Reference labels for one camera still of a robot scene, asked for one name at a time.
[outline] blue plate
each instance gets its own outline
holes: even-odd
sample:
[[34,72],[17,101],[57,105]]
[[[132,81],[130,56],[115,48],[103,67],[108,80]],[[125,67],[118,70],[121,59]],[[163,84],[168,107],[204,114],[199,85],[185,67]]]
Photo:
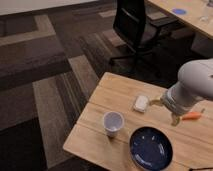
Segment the blue plate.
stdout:
[[175,14],[177,14],[177,15],[185,15],[186,14],[186,10],[179,9],[179,8],[173,9],[172,12],[175,13]]
[[152,171],[165,169],[173,156],[169,139],[161,131],[151,127],[139,128],[132,134],[130,152],[138,166]]

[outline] wooden table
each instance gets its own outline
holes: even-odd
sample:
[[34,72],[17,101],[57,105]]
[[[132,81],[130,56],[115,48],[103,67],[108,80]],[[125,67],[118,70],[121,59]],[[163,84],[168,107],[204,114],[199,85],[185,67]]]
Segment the wooden table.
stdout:
[[[149,107],[145,114],[132,109],[139,94],[150,99],[161,95],[165,89],[105,73],[92,94],[79,120],[68,136],[64,150],[109,170],[139,170],[129,153],[129,139],[139,127],[160,129],[171,140],[174,156],[167,170],[188,170],[193,167],[213,167],[213,105],[201,102],[194,110],[205,107],[198,121],[183,121],[172,127],[170,112],[159,106]],[[117,137],[110,140],[102,126],[105,112],[123,113],[125,126]]]
[[[180,21],[195,29],[196,31],[213,39],[213,21],[200,21],[203,13],[205,0],[147,0],[152,5],[164,10],[174,16]],[[187,11],[186,15],[176,15],[172,9],[180,8]]]

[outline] carrot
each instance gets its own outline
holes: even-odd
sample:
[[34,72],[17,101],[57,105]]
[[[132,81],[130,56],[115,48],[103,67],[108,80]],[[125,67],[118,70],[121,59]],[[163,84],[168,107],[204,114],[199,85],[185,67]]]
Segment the carrot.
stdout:
[[189,112],[181,117],[182,120],[197,120],[202,116],[201,112]]

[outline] white cup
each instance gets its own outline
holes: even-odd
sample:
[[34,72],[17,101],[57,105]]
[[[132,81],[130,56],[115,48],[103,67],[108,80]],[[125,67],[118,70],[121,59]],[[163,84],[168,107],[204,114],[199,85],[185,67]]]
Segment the white cup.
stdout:
[[107,136],[113,138],[117,132],[124,126],[124,118],[121,113],[108,112],[103,116],[103,126],[106,130]]

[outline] chair base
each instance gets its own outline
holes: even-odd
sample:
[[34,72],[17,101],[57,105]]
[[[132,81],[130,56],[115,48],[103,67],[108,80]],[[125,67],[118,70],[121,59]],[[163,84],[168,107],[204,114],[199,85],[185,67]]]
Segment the chair base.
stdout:
[[130,75],[133,75],[134,72],[135,72],[135,68],[137,66],[138,61],[139,60],[143,60],[145,65],[148,66],[147,69],[150,69],[150,68],[154,69],[155,70],[155,76],[157,78],[160,78],[161,77],[161,72],[159,71],[159,69],[155,65],[151,64],[150,62],[148,62],[147,60],[142,58],[142,56],[145,56],[145,55],[155,56],[155,53],[153,53],[152,51],[148,51],[148,52],[142,52],[142,53],[139,53],[139,54],[135,53],[135,54],[126,55],[126,56],[112,57],[109,60],[109,65],[114,66],[115,65],[115,60],[132,58],[134,61],[133,61],[133,65],[132,65],[129,73],[130,73]]

